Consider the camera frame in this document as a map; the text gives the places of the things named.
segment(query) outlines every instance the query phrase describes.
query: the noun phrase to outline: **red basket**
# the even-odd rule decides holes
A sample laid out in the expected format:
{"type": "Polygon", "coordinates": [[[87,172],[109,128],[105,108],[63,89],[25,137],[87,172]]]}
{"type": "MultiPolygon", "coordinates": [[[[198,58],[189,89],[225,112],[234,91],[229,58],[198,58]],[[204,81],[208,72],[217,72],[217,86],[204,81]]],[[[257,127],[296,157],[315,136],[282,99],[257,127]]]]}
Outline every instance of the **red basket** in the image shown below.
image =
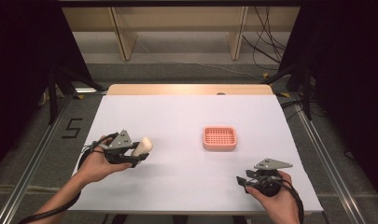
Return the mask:
{"type": "Polygon", "coordinates": [[[206,127],[203,129],[203,148],[208,150],[233,150],[237,145],[232,127],[206,127]]]}

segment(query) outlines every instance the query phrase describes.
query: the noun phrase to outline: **floor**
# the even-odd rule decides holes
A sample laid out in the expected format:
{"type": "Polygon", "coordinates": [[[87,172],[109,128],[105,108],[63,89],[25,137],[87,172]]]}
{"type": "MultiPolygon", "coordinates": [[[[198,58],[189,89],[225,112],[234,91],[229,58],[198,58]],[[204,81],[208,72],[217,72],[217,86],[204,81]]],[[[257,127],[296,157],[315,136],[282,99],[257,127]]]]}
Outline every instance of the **floor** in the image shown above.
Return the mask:
{"type": "MultiPolygon", "coordinates": [[[[245,41],[241,46],[238,61],[233,61],[223,33],[140,33],[133,56],[123,62],[114,34],[74,33],[83,58],[88,64],[93,79],[103,85],[112,83],[260,83],[264,76],[276,73],[278,63],[255,51],[245,41]]],[[[289,33],[275,33],[274,37],[286,44],[289,33]]],[[[256,43],[256,34],[245,34],[246,39],[256,43]]],[[[260,41],[258,47],[276,58],[273,48],[260,41]]],[[[276,93],[287,93],[288,76],[275,82],[276,93]]],[[[281,104],[300,97],[301,92],[292,92],[288,97],[281,94],[281,104]]],[[[87,94],[74,98],[66,104],[63,116],[50,130],[49,108],[46,100],[33,116],[17,142],[17,148],[8,152],[0,164],[0,212],[21,175],[42,143],[43,133],[52,133],[45,146],[46,153],[40,158],[28,187],[24,189],[21,203],[16,208],[11,222],[15,223],[34,212],[50,195],[69,178],[80,148],[91,127],[91,120],[102,94],[87,94]],[[69,121],[80,118],[77,138],[63,138],[69,133],[65,128],[69,121]]],[[[292,132],[302,164],[312,181],[316,195],[325,212],[306,216],[305,223],[378,223],[378,194],[355,163],[344,154],[347,150],[335,127],[329,122],[327,112],[311,103],[313,120],[301,112],[300,105],[287,106],[284,111],[292,132]]],[[[63,223],[111,223],[114,215],[68,212],[63,223]]],[[[266,216],[247,217],[249,223],[271,223],[266,216]]],[[[125,223],[172,223],[171,216],[128,216],[125,223]]],[[[229,216],[190,216],[188,224],[232,223],[229,216]]]]}

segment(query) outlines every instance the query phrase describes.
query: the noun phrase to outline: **human hand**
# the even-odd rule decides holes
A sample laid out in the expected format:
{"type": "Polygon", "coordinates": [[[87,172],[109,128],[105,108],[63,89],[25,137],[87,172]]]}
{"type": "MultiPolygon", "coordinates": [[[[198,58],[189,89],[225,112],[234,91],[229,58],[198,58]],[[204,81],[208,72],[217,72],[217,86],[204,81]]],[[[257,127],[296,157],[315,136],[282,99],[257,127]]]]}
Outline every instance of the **human hand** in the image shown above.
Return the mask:
{"type": "MultiPolygon", "coordinates": [[[[108,138],[102,144],[108,145],[111,141],[112,139],[108,138]]],[[[81,178],[83,183],[87,185],[98,182],[115,172],[126,170],[131,166],[131,163],[110,164],[105,158],[104,150],[101,147],[96,147],[81,164],[75,176],[81,178]]]]}
{"type": "MultiPolygon", "coordinates": [[[[291,183],[291,177],[283,171],[279,171],[282,179],[291,183]]],[[[264,207],[267,215],[274,223],[297,224],[300,223],[299,208],[290,192],[281,188],[278,194],[273,197],[267,197],[252,187],[245,187],[246,190],[257,199],[264,207]]]]}

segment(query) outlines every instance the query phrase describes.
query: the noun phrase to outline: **gray floor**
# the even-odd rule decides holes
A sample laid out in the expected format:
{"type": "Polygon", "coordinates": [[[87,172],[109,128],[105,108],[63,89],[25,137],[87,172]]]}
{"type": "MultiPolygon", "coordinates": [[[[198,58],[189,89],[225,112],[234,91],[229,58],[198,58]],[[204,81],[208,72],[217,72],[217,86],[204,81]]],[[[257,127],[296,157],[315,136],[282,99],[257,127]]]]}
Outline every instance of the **gray floor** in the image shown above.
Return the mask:
{"type": "MultiPolygon", "coordinates": [[[[253,34],[245,34],[255,42],[253,34]]],[[[253,63],[252,49],[243,43],[239,61],[232,61],[224,34],[196,33],[143,33],[140,34],[134,54],[128,62],[119,59],[115,37],[110,33],[77,33],[77,42],[88,64],[94,80],[104,86],[113,83],[260,83],[264,73],[274,74],[274,70],[257,67],[253,63]]],[[[275,34],[280,42],[288,39],[288,34],[275,34]]],[[[262,43],[260,48],[273,53],[262,43]]],[[[256,62],[268,68],[277,68],[277,63],[255,54],[256,62]]],[[[286,92],[288,77],[273,84],[274,92],[286,92]]],[[[21,201],[12,223],[18,222],[34,212],[52,195],[73,172],[79,151],[87,137],[97,107],[100,94],[87,94],[82,99],[69,101],[56,133],[52,137],[47,153],[39,164],[29,188],[21,201]],[[81,119],[73,123],[78,127],[77,138],[63,138],[72,135],[66,130],[71,119],[81,119]]],[[[282,103],[291,101],[288,97],[278,97],[282,103]]],[[[326,167],[319,159],[314,144],[301,121],[301,112],[294,105],[284,111],[294,137],[302,164],[311,179],[315,192],[322,203],[324,214],[311,214],[305,223],[351,223],[343,203],[331,184],[326,167]]],[[[355,160],[344,155],[347,150],[343,140],[329,122],[327,113],[316,103],[311,104],[311,112],[317,132],[341,177],[357,202],[367,223],[378,223],[378,194],[357,166],[355,160]]],[[[42,134],[48,128],[49,107],[40,106],[28,124],[26,132],[17,142],[17,147],[8,152],[0,164],[0,211],[6,203],[13,187],[19,182],[26,164],[31,159],[42,134]]],[[[114,215],[105,223],[111,223],[114,215]]],[[[105,214],[68,212],[63,223],[102,223],[105,214]]],[[[266,216],[250,217],[251,223],[271,223],[266,216]]],[[[126,223],[172,223],[171,216],[129,216],[126,223]]],[[[231,217],[190,216],[189,224],[232,223],[231,217]]]]}

